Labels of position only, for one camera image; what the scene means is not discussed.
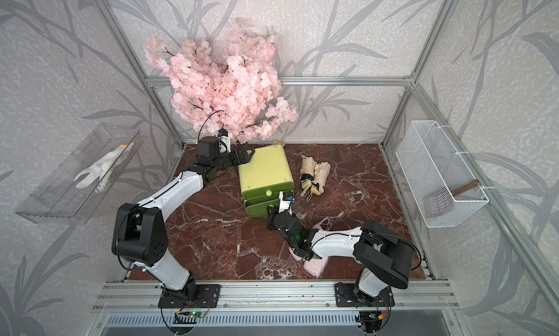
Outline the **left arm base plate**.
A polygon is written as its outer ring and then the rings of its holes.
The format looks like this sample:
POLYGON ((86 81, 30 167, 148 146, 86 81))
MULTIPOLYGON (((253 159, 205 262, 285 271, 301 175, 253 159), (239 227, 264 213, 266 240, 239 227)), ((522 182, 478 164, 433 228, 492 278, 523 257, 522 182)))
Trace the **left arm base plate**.
POLYGON ((182 290, 162 289, 158 307, 166 308, 216 308, 221 292, 219 284, 186 285, 182 290))

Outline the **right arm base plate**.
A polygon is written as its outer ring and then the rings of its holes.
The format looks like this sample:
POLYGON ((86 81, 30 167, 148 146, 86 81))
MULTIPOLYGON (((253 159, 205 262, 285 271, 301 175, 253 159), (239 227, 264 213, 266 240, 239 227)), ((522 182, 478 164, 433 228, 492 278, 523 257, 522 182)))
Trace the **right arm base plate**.
POLYGON ((383 289, 378 296, 370 296, 360 291, 355 283, 338 282, 334 285, 337 307, 394 307, 395 300, 391 287, 383 289))

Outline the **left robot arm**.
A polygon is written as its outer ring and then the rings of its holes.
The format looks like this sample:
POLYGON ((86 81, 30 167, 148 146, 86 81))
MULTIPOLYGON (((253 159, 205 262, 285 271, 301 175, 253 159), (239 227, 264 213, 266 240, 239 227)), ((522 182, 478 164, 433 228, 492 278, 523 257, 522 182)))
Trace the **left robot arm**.
POLYGON ((249 163, 255 153, 252 147, 231 148, 225 137, 202 138, 192 165, 153 195, 117 210, 112 253, 119 263, 126 260, 148 271, 167 290, 185 290, 191 274, 168 249, 167 219, 218 173, 249 163))

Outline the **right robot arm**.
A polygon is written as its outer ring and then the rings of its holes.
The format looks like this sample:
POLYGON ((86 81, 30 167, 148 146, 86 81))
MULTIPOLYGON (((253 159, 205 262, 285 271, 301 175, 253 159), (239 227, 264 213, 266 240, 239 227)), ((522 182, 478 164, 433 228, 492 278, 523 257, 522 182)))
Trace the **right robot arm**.
POLYGON ((279 232, 294 255, 310 262, 326 257, 351 257, 364 266, 357 289, 375 298, 388 287, 407 289, 413 260, 421 251, 409 240, 371 220, 346 231, 306 228, 287 209, 267 209, 267 228, 279 232))

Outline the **green pink drawer cabinet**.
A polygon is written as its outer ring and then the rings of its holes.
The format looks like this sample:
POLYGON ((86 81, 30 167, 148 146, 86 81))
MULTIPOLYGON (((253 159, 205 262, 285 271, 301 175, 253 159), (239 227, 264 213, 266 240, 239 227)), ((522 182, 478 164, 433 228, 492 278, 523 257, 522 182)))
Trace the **green pink drawer cabinet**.
POLYGON ((246 213, 266 217, 267 209, 280 205, 280 192, 294 189, 291 169, 282 145, 256 148, 249 163, 238 166, 240 191, 246 213))

